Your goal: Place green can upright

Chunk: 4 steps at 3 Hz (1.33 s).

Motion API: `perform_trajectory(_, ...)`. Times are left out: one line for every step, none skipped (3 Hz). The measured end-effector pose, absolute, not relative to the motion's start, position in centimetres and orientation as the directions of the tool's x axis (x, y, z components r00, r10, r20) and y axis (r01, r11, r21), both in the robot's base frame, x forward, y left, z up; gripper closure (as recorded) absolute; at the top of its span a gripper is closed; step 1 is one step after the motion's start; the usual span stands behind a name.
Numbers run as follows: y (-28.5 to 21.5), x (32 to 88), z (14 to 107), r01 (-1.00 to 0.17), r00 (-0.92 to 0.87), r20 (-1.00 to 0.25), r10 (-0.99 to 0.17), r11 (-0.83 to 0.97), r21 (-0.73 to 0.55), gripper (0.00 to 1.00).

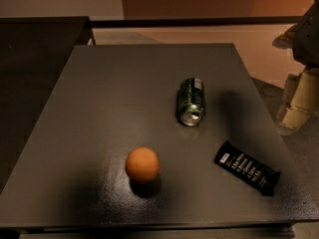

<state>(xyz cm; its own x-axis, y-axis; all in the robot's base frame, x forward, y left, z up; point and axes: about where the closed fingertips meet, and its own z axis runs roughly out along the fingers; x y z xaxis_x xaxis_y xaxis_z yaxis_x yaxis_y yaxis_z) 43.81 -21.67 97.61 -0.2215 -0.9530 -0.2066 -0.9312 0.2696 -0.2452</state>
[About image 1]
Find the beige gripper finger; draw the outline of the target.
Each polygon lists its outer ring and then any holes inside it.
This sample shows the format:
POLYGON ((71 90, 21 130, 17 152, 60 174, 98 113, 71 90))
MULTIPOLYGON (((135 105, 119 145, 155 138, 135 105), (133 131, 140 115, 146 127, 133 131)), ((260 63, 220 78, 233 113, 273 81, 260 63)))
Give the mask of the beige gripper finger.
POLYGON ((319 108, 319 69, 306 67, 298 76, 289 75, 276 116, 281 135, 298 131, 319 108))

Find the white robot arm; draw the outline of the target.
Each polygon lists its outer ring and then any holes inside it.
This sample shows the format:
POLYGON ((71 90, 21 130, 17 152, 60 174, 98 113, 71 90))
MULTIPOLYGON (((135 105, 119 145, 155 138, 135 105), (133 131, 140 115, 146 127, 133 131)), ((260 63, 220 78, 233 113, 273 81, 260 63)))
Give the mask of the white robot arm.
POLYGON ((304 126, 319 107, 319 0, 273 46, 291 49, 293 59, 305 66, 298 76, 288 75, 276 116, 277 131, 289 135, 304 126))

